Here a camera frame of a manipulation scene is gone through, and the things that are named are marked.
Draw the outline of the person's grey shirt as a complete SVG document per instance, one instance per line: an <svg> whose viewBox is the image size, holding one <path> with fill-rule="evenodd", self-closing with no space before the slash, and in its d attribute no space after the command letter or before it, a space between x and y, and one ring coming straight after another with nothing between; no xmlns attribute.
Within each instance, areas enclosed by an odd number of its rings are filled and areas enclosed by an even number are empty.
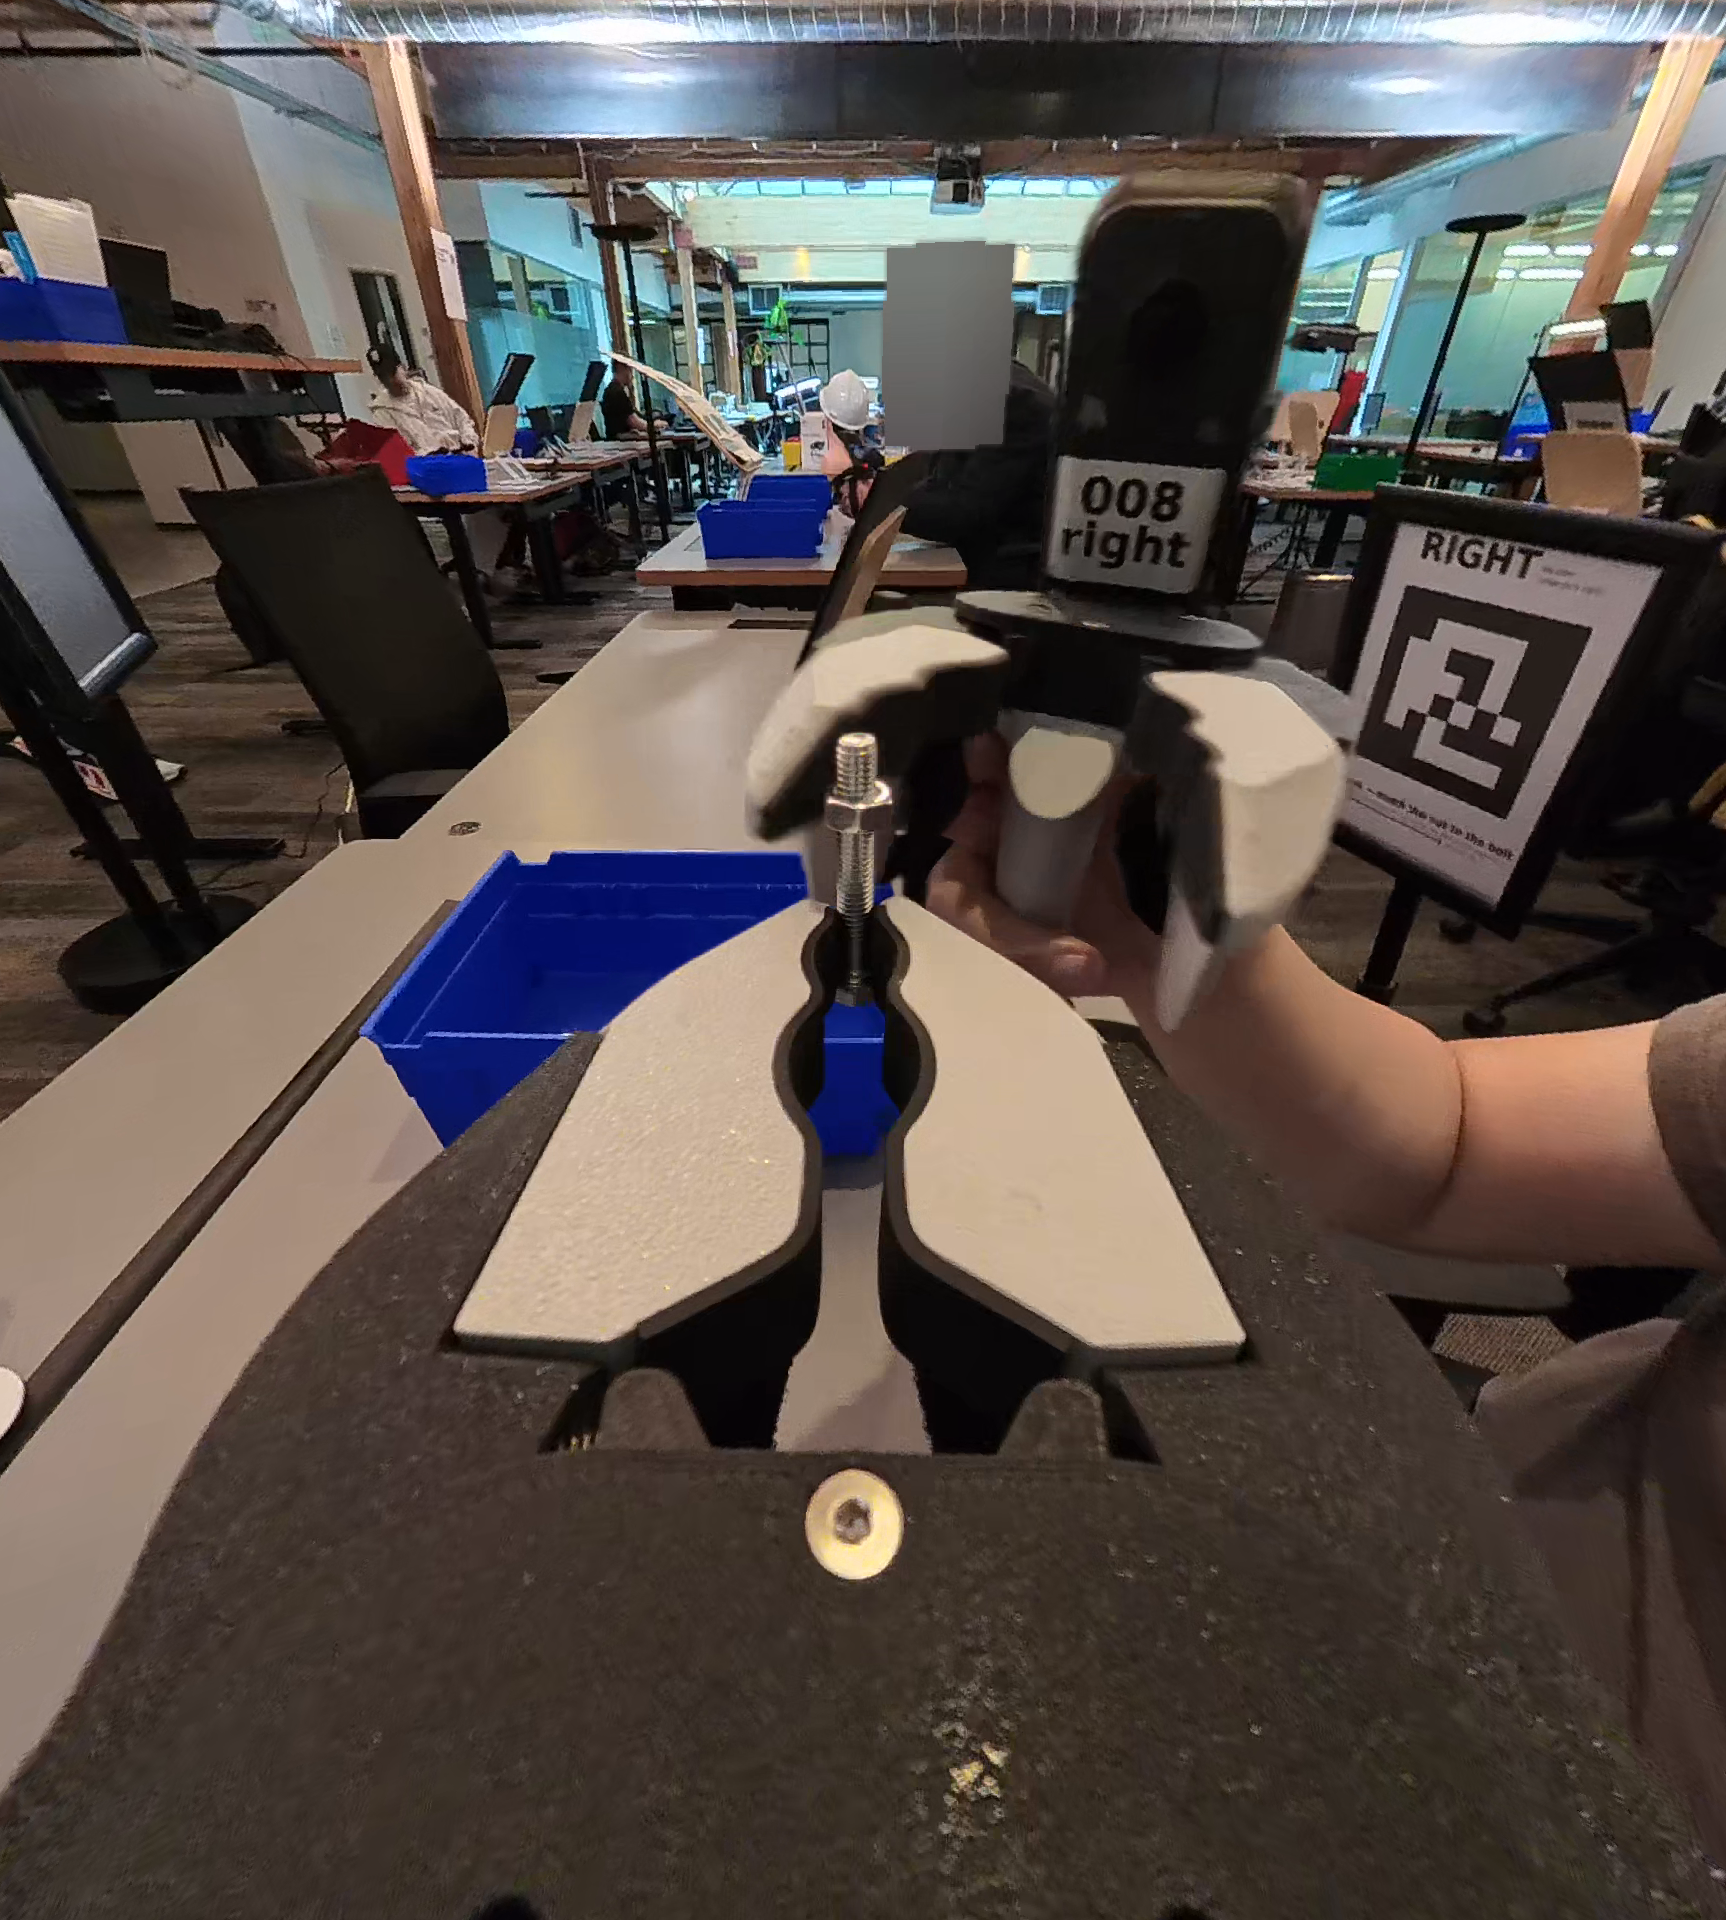
<svg viewBox="0 0 1726 1920"><path fill-rule="evenodd" d="M1726 993L1660 1021L1648 1086L1666 1163L1726 1259ZM1683 1317L1486 1387L1476 1426L1582 1662L1726 1873L1726 1269Z"/></svg>

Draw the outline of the black framed marker sign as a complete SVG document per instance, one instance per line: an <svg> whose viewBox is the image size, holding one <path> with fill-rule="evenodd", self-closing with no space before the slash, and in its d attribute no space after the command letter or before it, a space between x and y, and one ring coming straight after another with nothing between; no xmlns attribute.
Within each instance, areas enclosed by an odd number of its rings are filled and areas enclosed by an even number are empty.
<svg viewBox="0 0 1726 1920"><path fill-rule="evenodd" d="M1330 678L1355 716L1332 840L1512 939L1726 613L1726 533L1382 485Z"/></svg>

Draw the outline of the grey trash can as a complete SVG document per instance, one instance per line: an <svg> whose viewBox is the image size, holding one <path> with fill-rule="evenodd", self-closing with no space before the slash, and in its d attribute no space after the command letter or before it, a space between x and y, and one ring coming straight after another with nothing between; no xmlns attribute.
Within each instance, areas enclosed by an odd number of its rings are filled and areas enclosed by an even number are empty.
<svg viewBox="0 0 1726 1920"><path fill-rule="evenodd" d="M1349 569L1296 568L1282 579L1265 651L1320 680L1332 678L1357 577Z"/></svg>

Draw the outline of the black floor lamp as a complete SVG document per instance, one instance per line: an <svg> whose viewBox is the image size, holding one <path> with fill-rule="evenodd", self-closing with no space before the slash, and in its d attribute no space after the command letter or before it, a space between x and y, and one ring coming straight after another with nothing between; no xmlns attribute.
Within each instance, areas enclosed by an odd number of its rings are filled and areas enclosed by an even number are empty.
<svg viewBox="0 0 1726 1920"><path fill-rule="evenodd" d="M1457 283L1457 292L1452 296L1446 320L1443 324L1443 332L1437 344L1433 364L1427 373L1424 394L1418 402L1418 407L1414 411L1413 425L1405 444L1402 463L1400 463L1400 478L1405 484L1414 484L1418 473L1423 472L1423 466L1421 466L1423 441L1438 411L1457 329L1471 301L1486 245L1494 235L1514 231L1523 228L1525 222L1526 222L1526 216L1520 210L1502 210L1502 212L1468 212L1452 217L1452 222L1446 226L1449 234L1467 238L1471 245L1467 251L1463 274Z"/></svg>

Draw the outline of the blue plastic bin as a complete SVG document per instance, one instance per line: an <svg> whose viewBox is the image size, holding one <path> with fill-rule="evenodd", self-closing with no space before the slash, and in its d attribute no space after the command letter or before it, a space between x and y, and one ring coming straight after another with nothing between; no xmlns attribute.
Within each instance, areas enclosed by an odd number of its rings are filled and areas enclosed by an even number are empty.
<svg viewBox="0 0 1726 1920"><path fill-rule="evenodd" d="M675 1143L873 1156L899 1121L885 1014L822 1012L798 852L507 852L365 1025L453 1146L562 1045L602 1033L602 1119Z"/></svg>

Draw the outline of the black sign stand pole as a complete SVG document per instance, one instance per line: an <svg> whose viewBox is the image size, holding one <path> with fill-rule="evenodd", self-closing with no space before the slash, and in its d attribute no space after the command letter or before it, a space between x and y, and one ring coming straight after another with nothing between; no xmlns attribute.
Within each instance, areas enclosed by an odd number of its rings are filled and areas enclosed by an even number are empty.
<svg viewBox="0 0 1726 1920"><path fill-rule="evenodd" d="M1369 956L1357 976L1357 996L1382 1005L1393 1004L1398 988L1398 972L1405 961L1405 949L1410 941L1424 900L1424 889L1414 878L1398 876L1393 880L1388 897L1380 909Z"/></svg>

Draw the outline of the blue storage crate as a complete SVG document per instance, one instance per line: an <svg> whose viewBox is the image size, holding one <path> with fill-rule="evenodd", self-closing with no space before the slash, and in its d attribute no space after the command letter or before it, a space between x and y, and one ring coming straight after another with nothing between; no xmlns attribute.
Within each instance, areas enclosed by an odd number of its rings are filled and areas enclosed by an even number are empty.
<svg viewBox="0 0 1726 1920"><path fill-rule="evenodd" d="M0 276L0 341L129 346L130 334L108 283Z"/></svg>

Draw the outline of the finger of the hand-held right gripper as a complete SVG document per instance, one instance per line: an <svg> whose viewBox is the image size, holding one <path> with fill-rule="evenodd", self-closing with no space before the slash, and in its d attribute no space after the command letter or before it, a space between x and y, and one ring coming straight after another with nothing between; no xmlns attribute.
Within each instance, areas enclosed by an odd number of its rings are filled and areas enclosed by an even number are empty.
<svg viewBox="0 0 1726 1920"><path fill-rule="evenodd" d="M876 739L878 780L899 791L928 750L994 730L1012 654L962 626L900 622L805 659L755 728L746 822L772 843L822 816L844 736Z"/></svg>
<svg viewBox="0 0 1726 1920"><path fill-rule="evenodd" d="M1176 1032L1320 867L1349 790L1349 698L1300 666L1161 670L1127 738L1164 884L1153 1005Z"/></svg>

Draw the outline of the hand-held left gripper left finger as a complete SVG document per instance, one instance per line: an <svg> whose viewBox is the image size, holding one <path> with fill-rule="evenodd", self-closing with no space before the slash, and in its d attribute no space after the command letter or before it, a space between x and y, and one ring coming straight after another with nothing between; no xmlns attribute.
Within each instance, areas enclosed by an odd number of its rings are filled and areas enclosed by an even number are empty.
<svg viewBox="0 0 1726 1920"><path fill-rule="evenodd" d="M780 1071L824 927L796 902L608 1023L458 1308L460 1346L625 1362L786 1251L815 1137Z"/></svg>

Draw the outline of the black round-base sign stand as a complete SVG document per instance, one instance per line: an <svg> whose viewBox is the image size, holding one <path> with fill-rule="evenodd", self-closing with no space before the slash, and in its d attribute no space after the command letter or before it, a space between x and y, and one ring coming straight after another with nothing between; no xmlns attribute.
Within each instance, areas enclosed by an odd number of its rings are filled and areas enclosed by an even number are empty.
<svg viewBox="0 0 1726 1920"><path fill-rule="evenodd" d="M65 945L61 982L85 1009L129 1016L252 923L262 905L199 878L204 843L121 698L108 696L86 717L59 717L32 687L0 675L0 708L121 905Z"/></svg>

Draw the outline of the person's right hand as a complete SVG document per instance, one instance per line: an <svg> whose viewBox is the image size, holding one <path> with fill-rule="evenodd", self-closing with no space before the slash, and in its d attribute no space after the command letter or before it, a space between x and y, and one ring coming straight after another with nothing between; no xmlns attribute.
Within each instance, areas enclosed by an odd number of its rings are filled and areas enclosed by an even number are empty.
<svg viewBox="0 0 1726 1920"><path fill-rule="evenodd" d="M1116 816L1131 788L1116 782L1105 798L1091 866L1068 927L1037 923L1000 900L998 855L1005 843L1010 750L997 731L965 745L966 799L947 828L947 848L925 885L926 908L972 939L1009 958L1065 999L1121 997L1148 1045L1181 1081L1209 1071L1200 1016L1178 1030L1159 1017L1157 982L1163 939L1133 909L1116 855Z"/></svg>

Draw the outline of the wooden top desk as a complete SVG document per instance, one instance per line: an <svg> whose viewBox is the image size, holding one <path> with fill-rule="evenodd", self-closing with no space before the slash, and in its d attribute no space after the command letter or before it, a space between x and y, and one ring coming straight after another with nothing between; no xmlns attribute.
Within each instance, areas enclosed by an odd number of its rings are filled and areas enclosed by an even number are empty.
<svg viewBox="0 0 1726 1920"><path fill-rule="evenodd" d="M222 348L0 341L11 383L73 424L342 419L351 357Z"/></svg>

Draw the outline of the person's right forearm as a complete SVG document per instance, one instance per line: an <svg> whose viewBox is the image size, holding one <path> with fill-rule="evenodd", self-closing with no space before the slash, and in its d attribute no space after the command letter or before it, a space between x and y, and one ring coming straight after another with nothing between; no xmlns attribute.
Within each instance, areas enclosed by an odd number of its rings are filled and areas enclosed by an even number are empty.
<svg viewBox="0 0 1726 1920"><path fill-rule="evenodd" d="M1280 927L1167 1028L1151 935L1116 993L1173 1081L1328 1225L1430 1257L1726 1265L1666 1154L1656 1019L1444 1040Z"/></svg>

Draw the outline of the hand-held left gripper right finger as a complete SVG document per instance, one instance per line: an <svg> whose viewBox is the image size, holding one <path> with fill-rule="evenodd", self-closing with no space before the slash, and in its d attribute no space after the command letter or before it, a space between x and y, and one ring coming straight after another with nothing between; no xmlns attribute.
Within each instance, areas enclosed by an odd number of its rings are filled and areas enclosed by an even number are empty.
<svg viewBox="0 0 1726 1920"><path fill-rule="evenodd" d="M1066 997L890 897L886 1017L915 1048L886 1143L902 1251L1081 1370L1232 1362L1247 1344L1112 1057Z"/></svg>

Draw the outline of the long thin steel bolt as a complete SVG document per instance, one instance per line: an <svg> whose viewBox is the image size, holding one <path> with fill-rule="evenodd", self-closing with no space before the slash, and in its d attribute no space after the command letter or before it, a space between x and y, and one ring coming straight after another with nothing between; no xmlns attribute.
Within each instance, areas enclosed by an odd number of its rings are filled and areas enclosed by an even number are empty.
<svg viewBox="0 0 1726 1920"><path fill-rule="evenodd" d="M835 742L833 788L853 791L875 780L881 780L876 734L841 734ZM838 996L849 1005L864 1005L873 999L869 939L876 909L876 838L835 834L835 843L835 904L847 933L847 976Z"/></svg>

